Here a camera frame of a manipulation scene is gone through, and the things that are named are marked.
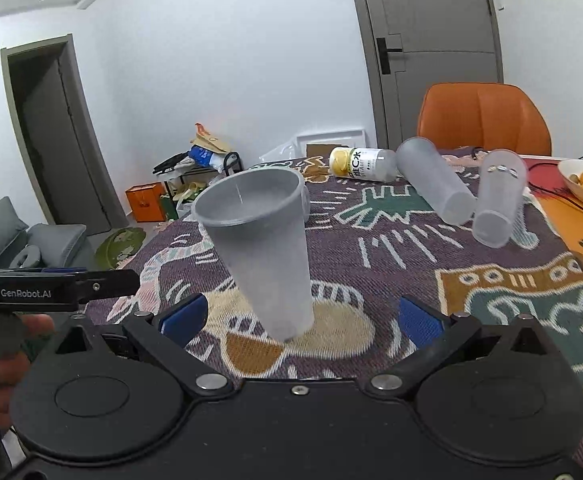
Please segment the person's left hand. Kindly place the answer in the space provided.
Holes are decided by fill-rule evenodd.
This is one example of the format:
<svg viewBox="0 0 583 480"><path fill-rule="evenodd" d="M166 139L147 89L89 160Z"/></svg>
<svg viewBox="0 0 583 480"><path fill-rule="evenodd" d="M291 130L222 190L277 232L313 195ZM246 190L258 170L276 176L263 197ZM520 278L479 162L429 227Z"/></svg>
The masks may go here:
<svg viewBox="0 0 583 480"><path fill-rule="evenodd" d="M21 315L21 321L30 338L49 336L54 332L55 323L47 314ZM26 352L20 350L13 356L0 359L0 430L11 426L9 403L14 393L14 387L22 381L31 367L31 360Z"/></svg>

